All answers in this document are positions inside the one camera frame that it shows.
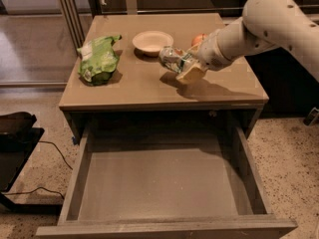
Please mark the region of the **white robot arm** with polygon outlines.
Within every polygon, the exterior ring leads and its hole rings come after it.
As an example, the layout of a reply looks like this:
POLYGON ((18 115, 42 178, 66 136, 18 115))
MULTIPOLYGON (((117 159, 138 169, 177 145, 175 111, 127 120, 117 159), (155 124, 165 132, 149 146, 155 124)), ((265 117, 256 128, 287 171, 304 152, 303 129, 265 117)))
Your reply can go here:
POLYGON ((203 78, 208 70, 220 71, 240 57, 278 47, 319 80, 319 25, 293 0, 247 0, 240 18, 194 46, 195 64, 183 69, 177 79, 188 84, 203 78))

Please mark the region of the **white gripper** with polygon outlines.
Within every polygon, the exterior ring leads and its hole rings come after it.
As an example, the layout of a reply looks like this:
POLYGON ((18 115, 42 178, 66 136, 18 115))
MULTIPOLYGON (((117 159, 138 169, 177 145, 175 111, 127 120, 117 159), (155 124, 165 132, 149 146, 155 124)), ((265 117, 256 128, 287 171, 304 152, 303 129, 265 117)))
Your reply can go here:
POLYGON ((200 64, 190 66, 176 76, 182 84, 191 84, 202 79, 206 70, 220 71, 230 66, 243 51, 244 34, 241 30, 228 28, 217 29, 210 33, 199 45, 190 47, 187 51, 196 56, 200 64))

